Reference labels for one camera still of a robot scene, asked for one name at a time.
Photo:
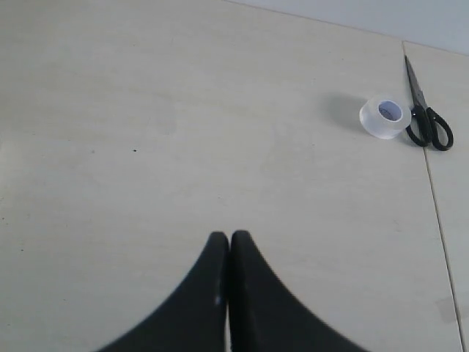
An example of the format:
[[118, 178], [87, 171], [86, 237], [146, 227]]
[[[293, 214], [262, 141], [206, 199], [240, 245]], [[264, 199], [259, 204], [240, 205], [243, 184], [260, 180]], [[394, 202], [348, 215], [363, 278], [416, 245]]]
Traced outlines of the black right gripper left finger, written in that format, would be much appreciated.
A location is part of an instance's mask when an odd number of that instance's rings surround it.
[[225, 351], [229, 241], [213, 232], [173, 293], [102, 351]]

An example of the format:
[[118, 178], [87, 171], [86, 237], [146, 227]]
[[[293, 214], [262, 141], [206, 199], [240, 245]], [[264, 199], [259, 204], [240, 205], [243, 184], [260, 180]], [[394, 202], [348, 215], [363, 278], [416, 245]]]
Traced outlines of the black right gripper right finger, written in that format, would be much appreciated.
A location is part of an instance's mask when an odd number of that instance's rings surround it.
[[233, 351], [363, 350], [287, 289], [245, 230], [231, 240], [229, 328]]

